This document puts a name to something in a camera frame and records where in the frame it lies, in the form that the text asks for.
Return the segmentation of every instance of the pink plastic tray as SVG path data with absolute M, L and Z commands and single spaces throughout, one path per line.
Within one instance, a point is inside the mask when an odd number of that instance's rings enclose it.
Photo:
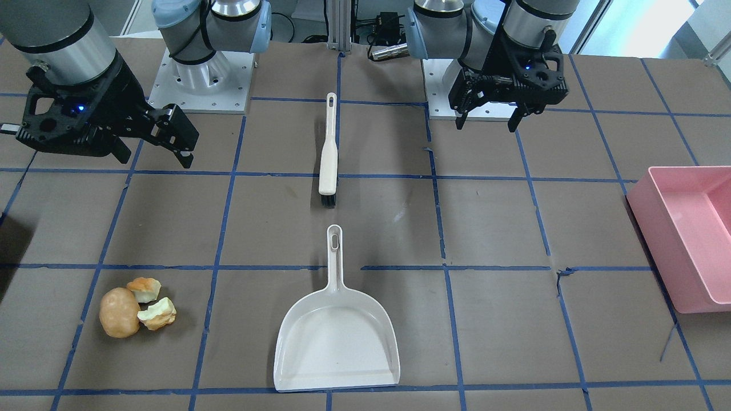
M 731 167 L 650 167 L 627 200 L 675 309 L 731 311 Z

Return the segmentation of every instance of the dustpan handle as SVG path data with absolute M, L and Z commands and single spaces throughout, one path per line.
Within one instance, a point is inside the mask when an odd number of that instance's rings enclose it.
M 327 228 L 327 291 L 345 288 L 343 283 L 343 229 L 333 224 Z

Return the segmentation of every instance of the light blue joint cap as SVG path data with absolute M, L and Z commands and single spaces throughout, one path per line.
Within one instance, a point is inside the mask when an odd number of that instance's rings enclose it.
M 491 0 L 474 0 L 472 14 L 485 30 L 489 31 L 490 34 L 495 34 L 498 30 L 496 21 L 500 21 L 504 5 L 497 1 L 492 1 L 494 4 L 497 3 L 497 6 L 490 5 L 490 2 Z
M 406 46 L 409 48 L 409 55 L 415 59 L 428 59 L 421 25 L 411 7 L 406 11 L 406 20 Z
M 251 41 L 250 53 L 264 53 L 269 48 L 269 33 L 271 33 L 271 29 L 272 9 L 269 1 L 264 1 L 259 14 L 257 31 L 254 33 L 254 40 Z
M 200 0 L 153 0 L 152 15 L 158 29 L 180 23 L 198 10 Z

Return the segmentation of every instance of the bread piece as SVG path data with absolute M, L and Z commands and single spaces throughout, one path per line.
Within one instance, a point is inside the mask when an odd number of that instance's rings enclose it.
M 127 283 L 127 289 L 135 294 L 138 303 L 155 301 L 162 285 L 156 279 L 136 278 Z
M 168 324 L 172 324 L 175 321 L 175 315 L 178 312 L 173 306 L 173 302 L 165 297 L 155 304 L 147 307 L 145 311 L 137 313 L 137 318 L 142 321 L 142 324 L 150 331 L 155 331 L 158 328 L 164 327 Z
M 102 297 L 99 321 L 108 336 L 124 338 L 140 329 L 140 321 L 137 319 L 139 311 L 140 305 L 132 291 L 119 287 Z

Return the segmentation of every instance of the dustpan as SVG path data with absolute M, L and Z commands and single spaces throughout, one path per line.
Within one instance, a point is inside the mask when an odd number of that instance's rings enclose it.
M 343 283 L 343 230 L 327 228 L 327 287 L 284 316 L 274 355 L 277 391 L 395 385 L 401 376 L 393 325 L 371 296 Z

